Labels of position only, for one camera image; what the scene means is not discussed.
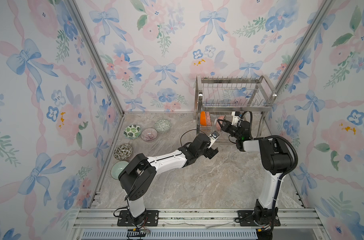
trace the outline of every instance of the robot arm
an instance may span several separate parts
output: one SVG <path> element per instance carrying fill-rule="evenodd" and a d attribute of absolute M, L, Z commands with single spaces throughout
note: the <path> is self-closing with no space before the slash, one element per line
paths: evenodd
<path fill-rule="evenodd" d="M 219 134 L 216 131 L 212 132 L 210 136 L 200 133 L 193 142 L 187 143 L 169 154 L 145 157 L 140 153 L 131 160 L 119 174 L 118 179 L 126 191 L 130 218 L 135 226 L 143 223 L 146 213 L 143 195 L 154 177 L 171 169 L 189 166 L 202 155 L 211 159 L 218 153 L 218 148 L 211 148 L 218 137 Z"/>
<path fill-rule="evenodd" d="M 270 224 L 272 230 L 274 216 L 276 216 L 278 210 L 275 207 L 275 202 L 279 194 L 280 184 L 285 175 L 296 167 L 297 154 L 290 142 L 281 136 L 251 139 L 251 123 L 243 121 L 244 114 L 233 112 L 232 122 L 219 119 L 218 124 L 221 126 L 222 131 L 229 133 L 230 136 L 237 139 L 235 143 L 238 150 L 261 152 L 262 165 L 265 169 L 265 180 L 261 195 L 256 200 L 252 216 L 257 225 L 265 226 Z M 290 146 L 294 159 L 286 144 Z M 241 222 L 244 219 L 237 218 L 236 222 Z"/>

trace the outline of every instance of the light green bowl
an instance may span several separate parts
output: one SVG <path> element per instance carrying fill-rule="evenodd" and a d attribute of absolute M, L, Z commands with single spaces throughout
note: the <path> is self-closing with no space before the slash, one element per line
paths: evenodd
<path fill-rule="evenodd" d="M 165 133 L 170 130 L 171 122 L 167 119 L 161 119 L 161 120 L 156 121 L 154 127 L 157 130 L 157 132 Z"/>
<path fill-rule="evenodd" d="M 111 168 L 111 176 L 118 180 L 119 174 L 126 168 L 129 163 L 127 161 L 120 161 L 114 164 Z"/>

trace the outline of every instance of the wire rack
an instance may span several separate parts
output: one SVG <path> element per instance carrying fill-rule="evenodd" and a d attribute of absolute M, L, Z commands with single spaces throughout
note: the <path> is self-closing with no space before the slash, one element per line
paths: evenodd
<path fill-rule="evenodd" d="M 197 134 L 203 131 L 206 134 L 217 131 L 215 120 L 220 116 L 226 116 L 231 121 L 232 111 L 251 111 L 259 113 L 258 131 L 255 137 L 261 135 L 261 124 L 267 113 L 271 110 L 276 92 L 270 79 L 262 75 L 258 78 L 201 78 L 199 75 L 196 80 L 195 88 L 195 111 L 194 119 L 197 120 Z M 268 88 L 271 96 L 268 97 L 265 89 Z M 209 112 L 211 126 L 200 125 L 201 111 Z M 216 142 L 229 143 L 228 134 L 220 133 L 221 136 Z"/>

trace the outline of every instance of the vent grille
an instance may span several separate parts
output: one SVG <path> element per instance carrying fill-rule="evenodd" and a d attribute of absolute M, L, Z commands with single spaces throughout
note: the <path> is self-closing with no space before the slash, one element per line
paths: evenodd
<path fill-rule="evenodd" d="M 81 239 L 139 239 L 127 229 L 86 229 Z M 255 229 L 151 229 L 145 239 L 258 239 Z"/>

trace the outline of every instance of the black mounting plate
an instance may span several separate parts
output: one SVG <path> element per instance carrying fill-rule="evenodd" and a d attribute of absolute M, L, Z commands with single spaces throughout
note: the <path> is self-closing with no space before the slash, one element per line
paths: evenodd
<path fill-rule="evenodd" d="M 238 218 L 240 218 L 240 219 L 246 218 L 247 216 L 250 216 L 253 213 L 253 211 L 254 210 L 238 210 Z M 265 219 L 261 218 L 261 222 L 266 222 L 266 224 L 268 224 L 270 222 L 270 220 L 267 218 L 265 218 Z M 280 226 L 279 218 L 275 219 L 274 224 L 275 224 L 274 226 Z M 256 225 L 254 223 L 254 221 L 252 220 L 252 217 L 250 219 L 240 222 L 240 225 L 241 225 L 241 227 L 259 227 L 258 225 Z"/>
<path fill-rule="evenodd" d="M 134 223 L 129 216 L 129 211 L 127 210 L 121 210 L 119 212 L 118 222 L 117 226 L 119 227 L 133 227 Z M 156 227 L 158 225 L 158 210 L 146 210 L 145 212 L 145 226 L 146 227 Z"/>

